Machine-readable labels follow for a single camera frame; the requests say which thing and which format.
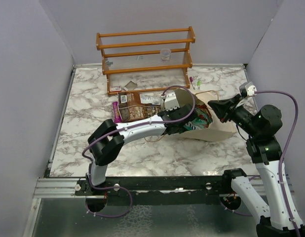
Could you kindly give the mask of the beige paper bag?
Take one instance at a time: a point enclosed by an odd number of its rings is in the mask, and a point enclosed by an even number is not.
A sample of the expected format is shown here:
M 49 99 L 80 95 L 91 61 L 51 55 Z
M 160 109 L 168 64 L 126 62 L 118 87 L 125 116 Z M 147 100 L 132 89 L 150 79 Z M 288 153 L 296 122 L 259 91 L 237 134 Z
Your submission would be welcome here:
M 217 91 L 214 90 L 202 91 L 202 90 L 191 89 L 190 92 L 195 96 L 196 105 L 205 104 L 208 107 L 212 115 L 213 122 L 209 125 L 208 128 L 186 131 L 184 133 L 176 133 L 174 134 L 175 137 L 198 139 L 209 142 L 218 142 L 228 139 L 236 133 L 235 126 L 231 122 L 226 122 L 226 123 L 220 122 L 220 120 L 217 118 L 213 110 L 207 104 L 208 101 L 211 100 L 218 101 L 220 97 Z

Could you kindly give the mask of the brown snack bag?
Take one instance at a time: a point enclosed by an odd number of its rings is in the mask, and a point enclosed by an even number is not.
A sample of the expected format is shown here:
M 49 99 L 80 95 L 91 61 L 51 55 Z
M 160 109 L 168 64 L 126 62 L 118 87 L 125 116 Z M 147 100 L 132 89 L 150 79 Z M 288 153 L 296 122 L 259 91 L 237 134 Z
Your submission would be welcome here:
M 118 112 L 122 122 L 133 122 L 157 115 L 161 110 L 162 99 L 139 92 L 120 92 Z

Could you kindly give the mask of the purple snack pouch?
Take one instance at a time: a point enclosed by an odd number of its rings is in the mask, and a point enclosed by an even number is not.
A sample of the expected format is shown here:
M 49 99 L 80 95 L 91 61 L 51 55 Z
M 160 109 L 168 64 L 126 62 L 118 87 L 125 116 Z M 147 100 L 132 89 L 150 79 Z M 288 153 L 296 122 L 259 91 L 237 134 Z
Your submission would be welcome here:
M 121 118 L 119 110 L 118 110 L 118 102 L 115 101 L 112 103 L 112 105 L 113 105 L 113 113 L 114 113 L 114 123 L 121 123 L 122 118 Z

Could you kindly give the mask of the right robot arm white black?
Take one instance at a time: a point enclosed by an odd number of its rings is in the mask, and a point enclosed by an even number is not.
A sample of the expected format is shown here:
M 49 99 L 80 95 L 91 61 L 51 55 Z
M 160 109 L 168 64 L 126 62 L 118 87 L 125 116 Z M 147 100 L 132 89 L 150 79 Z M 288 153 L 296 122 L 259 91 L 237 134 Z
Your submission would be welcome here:
M 256 222 L 260 237 L 305 237 L 305 225 L 295 205 L 284 171 L 284 154 L 275 134 L 282 127 L 281 111 L 264 105 L 255 115 L 243 106 L 237 94 L 231 99 L 209 101 L 220 122 L 233 121 L 249 138 L 246 149 L 262 180 L 267 200 L 252 187 L 242 169 L 224 171 L 221 187 L 226 193 L 236 192 Z

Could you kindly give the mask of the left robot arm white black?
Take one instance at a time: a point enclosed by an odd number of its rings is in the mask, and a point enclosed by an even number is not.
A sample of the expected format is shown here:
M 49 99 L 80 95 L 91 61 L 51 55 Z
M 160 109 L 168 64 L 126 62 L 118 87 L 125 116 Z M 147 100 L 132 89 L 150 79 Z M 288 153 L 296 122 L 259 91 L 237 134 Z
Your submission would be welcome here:
M 184 125 L 196 117 L 195 106 L 186 104 L 134 122 L 114 123 L 112 119 L 105 120 L 88 138 L 88 147 L 83 151 L 84 154 L 90 151 L 93 156 L 86 188 L 93 195 L 102 192 L 107 166 L 117 158 L 124 145 L 150 136 L 182 133 Z

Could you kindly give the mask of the teal snack packet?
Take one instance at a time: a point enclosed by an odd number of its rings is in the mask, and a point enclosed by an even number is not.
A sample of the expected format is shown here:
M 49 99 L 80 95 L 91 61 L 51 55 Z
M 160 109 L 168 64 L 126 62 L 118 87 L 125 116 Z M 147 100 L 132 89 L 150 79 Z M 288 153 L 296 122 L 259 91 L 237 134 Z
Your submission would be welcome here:
M 196 118 L 189 121 L 184 125 L 184 131 L 193 131 L 208 128 L 213 122 L 212 115 L 205 104 L 196 105 L 194 111 L 196 112 Z

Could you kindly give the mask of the green capped marker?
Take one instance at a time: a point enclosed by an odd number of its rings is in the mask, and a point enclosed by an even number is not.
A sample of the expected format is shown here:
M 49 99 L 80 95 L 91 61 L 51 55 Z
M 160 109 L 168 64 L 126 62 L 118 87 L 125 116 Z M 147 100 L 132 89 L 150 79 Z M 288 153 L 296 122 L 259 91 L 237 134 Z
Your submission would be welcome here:
M 197 81 L 197 90 L 200 90 L 200 86 L 201 86 L 201 80 Z

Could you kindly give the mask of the purple capped marker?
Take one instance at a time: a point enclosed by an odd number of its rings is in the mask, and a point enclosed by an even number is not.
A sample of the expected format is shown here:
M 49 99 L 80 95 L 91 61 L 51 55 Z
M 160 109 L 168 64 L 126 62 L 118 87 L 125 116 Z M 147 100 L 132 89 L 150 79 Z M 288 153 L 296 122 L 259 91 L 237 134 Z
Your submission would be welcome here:
M 193 77 L 190 77 L 189 79 L 190 79 L 190 83 L 191 83 L 191 85 L 192 85 L 193 90 L 195 90 L 194 79 L 193 79 Z

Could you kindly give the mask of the clear plastic jar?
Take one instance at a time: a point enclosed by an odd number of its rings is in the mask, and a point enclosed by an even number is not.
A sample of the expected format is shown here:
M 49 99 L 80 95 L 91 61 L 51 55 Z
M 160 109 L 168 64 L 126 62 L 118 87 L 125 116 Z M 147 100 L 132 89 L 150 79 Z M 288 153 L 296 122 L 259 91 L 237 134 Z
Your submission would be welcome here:
M 164 48 L 160 50 L 160 57 L 162 61 L 169 61 L 171 57 L 171 50 Z

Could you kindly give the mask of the wooden orange shelf rack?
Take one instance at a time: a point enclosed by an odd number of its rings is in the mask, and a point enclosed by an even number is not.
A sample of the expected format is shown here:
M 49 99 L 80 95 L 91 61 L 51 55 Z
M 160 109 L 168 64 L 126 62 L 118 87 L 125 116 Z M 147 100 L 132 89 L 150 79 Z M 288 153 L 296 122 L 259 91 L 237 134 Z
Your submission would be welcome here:
M 146 73 L 154 71 L 181 70 L 185 88 L 191 83 L 188 77 L 188 69 L 193 63 L 190 53 L 190 45 L 195 43 L 196 36 L 193 27 L 136 31 L 123 33 L 96 34 L 96 49 L 102 57 L 102 74 L 106 76 L 107 94 L 110 92 L 112 76 L 120 74 Z M 169 61 L 162 61 L 161 49 L 170 49 Z M 105 60 L 113 64 L 108 67 Z

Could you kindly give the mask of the small red white box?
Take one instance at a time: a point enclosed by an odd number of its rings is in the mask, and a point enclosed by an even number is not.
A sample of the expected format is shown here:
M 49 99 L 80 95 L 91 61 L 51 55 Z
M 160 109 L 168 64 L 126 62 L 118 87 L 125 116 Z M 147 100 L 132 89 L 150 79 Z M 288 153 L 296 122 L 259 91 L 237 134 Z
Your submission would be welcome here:
M 110 89 L 110 92 L 120 92 L 120 91 L 122 91 L 121 86 L 110 86 L 109 89 Z

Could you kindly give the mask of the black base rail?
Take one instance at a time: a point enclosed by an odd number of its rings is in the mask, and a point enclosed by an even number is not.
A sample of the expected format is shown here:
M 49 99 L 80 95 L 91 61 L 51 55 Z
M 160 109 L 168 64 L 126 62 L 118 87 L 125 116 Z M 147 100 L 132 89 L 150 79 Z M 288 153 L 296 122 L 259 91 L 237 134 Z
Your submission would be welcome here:
M 232 179 L 246 176 L 241 168 L 221 176 L 108 177 L 99 186 L 87 178 L 78 180 L 75 195 L 96 207 L 133 205 L 219 204 L 220 197 L 233 193 Z

